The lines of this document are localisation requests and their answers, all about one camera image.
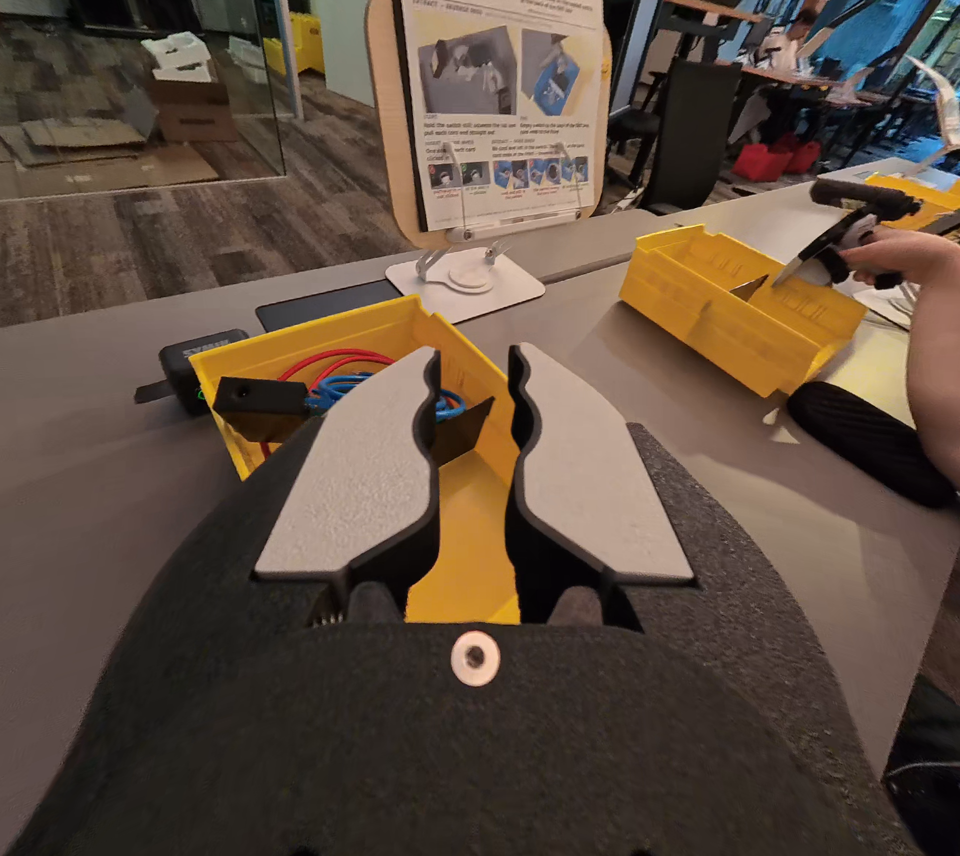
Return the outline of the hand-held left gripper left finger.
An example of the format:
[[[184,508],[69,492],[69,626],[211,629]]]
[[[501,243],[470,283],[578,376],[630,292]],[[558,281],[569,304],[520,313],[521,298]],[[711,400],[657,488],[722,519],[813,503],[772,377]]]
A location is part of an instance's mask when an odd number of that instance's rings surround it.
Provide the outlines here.
[[[423,346],[335,403],[307,450],[254,573],[336,587],[412,587],[438,560],[431,446],[441,358]]]

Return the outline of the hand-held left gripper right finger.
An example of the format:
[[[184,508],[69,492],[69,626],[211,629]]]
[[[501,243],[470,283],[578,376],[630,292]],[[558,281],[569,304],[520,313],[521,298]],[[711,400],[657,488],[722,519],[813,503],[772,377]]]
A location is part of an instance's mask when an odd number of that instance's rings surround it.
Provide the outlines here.
[[[510,346],[511,507],[544,538],[619,585],[687,585],[694,571],[625,419],[531,343]]]

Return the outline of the yellow plastic bin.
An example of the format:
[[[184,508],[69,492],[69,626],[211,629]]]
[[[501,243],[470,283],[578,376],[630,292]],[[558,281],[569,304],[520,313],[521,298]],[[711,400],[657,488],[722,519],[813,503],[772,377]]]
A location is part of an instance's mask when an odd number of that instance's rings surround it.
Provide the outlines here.
[[[504,541],[507,497],[519,450],[506,375],[439,315],[409,296],[216,346],[191,359],[213,404],[223,377],[301,382],[310,394],[334,374],[378,372],[423,347],[440,356],[440,386],[471,407],[494,396],[473,451],[438,470],[439,553],[410,592],[415,622],[518,623],[514,569]]]
[[[772,257],[702,225],[636,239],[619,298],[753,393],[794,393],[850,342],[867,308],[832,288],[791,280]],[[749,302],[730,295],[769,274]]]
[[[865,183],[895,189],[919,200],[920,208],[916,213],[896,222],[900,228],[922,229],[940,216],[959,210],[958,189],[941,189],[921,179],[904,178],[900,174],[882,175],[879,172],[872,173],[865,179]]]

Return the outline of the black ethernet port box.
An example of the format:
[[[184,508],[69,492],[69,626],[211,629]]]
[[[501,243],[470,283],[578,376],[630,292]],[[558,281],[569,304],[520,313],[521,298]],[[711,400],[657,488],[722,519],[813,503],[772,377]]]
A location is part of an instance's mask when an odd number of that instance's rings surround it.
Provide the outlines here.
[[[286,442],[310,418],[304,383],[223,377],[213,413],[250,443]]]

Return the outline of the person's right forearm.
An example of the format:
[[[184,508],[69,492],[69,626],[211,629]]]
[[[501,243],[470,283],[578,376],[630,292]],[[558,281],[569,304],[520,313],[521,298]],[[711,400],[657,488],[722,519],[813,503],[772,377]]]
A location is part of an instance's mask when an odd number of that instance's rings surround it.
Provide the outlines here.
[[[942,268],[918,289],[911,318],[906,392],[919,442],[959,486],[959,274]]]

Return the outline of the person's right hand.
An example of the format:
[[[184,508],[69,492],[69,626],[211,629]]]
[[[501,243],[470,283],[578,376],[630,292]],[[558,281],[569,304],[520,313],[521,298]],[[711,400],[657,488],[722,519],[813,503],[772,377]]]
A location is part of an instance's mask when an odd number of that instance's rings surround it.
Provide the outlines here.
[[[879,226],[840,256],[855,281],[875,289],[896,277],[922,289],[958,293],[959,246],[940,236]]]

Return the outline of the black padded roll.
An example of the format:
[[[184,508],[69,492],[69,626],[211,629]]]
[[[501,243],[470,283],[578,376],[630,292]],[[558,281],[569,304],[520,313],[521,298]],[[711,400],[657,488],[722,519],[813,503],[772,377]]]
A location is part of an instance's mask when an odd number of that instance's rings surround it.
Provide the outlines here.
[[[958,490],[925,453],[917,431],[831,383],[812,381],[786,400],[789,417],[815,441],[894,493],[932,510]]]

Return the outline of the black flat pad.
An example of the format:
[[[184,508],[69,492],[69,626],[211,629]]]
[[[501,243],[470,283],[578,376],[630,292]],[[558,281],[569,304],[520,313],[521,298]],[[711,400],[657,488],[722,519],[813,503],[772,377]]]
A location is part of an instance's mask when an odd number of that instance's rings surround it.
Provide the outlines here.
[[[402,293],[383,277],[378,280],[258,306],[258,322],[266,333],[336,316],[400,298]]]

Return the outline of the white sign base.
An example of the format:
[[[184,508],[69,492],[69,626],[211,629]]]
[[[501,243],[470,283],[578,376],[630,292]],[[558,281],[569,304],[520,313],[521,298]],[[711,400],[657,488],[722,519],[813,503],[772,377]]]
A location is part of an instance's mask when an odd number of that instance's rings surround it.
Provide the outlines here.
[[[418,298],[429,315],[458,324],[546,294],[546,285],[524,270],[502,245],[430,250],[390,265],[385,277],[403,297]]]

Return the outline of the printed instruction sheet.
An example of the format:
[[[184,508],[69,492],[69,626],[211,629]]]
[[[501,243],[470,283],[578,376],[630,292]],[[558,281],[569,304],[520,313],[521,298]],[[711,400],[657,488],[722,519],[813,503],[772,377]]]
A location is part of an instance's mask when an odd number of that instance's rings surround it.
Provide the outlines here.
[[[391,0],[427,231],[589,215],[606,134],[602,0]]]

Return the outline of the cardboard box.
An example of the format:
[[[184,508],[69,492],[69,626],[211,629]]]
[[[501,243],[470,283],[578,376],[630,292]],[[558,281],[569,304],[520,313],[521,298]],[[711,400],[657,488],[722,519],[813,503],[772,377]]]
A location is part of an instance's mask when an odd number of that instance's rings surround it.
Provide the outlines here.
[[[151,80],[146,90],[166,143],[239,140],[224,83]]]

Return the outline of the flattened cardboard sheets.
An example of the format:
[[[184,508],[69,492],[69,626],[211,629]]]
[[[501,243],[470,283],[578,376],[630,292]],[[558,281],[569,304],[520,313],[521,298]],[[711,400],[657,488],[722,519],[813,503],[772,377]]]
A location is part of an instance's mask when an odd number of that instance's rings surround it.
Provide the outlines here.
[[[116,120],[34,120],[2,126],[1,199],[99,193],[211,182],[213,166],[187,143],[136,137]]]

